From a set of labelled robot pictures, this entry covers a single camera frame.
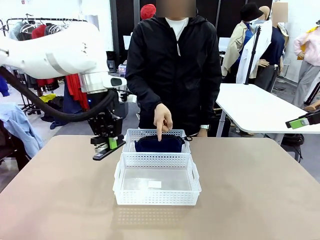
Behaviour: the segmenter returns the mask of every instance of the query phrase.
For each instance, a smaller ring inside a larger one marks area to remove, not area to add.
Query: black hat
[[[250,2],[241,8],[240,15],[241,20],[244,22],[250,22],[257,18],[260,18],[264,14],[263,11],[259,10],[255,2]]]

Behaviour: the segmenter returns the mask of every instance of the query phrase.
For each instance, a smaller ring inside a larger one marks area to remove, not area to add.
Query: pouch
[[[135,151],[138,153],[181,153],[185,141],[192,141],[192,137],[184,138],[175,135],[162,135],[162,140],[158,141],[158,136],[145,136],[138,141],[134,141]]]

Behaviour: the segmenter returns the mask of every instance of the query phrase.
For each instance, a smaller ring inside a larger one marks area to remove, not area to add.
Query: light blue denim shirt
[[[24,112],[15,103],[0,103],[0,120],[9,133],[23,142],[29,157],[33,158],[44,146]]]

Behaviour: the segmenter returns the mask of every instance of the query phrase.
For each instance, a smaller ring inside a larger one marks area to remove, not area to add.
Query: pink sweater
[[[317,30],[304,33],[294,40],[294,53],[301,53],[301,46],[306,44],[304,60],[313,66],[320,66],[320,27]]]

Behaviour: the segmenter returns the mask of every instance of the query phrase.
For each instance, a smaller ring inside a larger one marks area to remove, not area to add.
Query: basket
[[[118,205],[194,206],[201,192],[189,153],[122,153],[114,173]]]
[[[175,135],[184,138],[186,136],[184,130],[170,130],[169,132],[163,133],[164,135]],[[135,141],[146,137],[157,135],[157,130],[155,129],[128,129],[126,132],[126,144],[123,147],[123,153],[134,153],[136,152]],[[190,143],[185,141],[185,144],[182,145],[182,153],[189,154],[190,151]]]

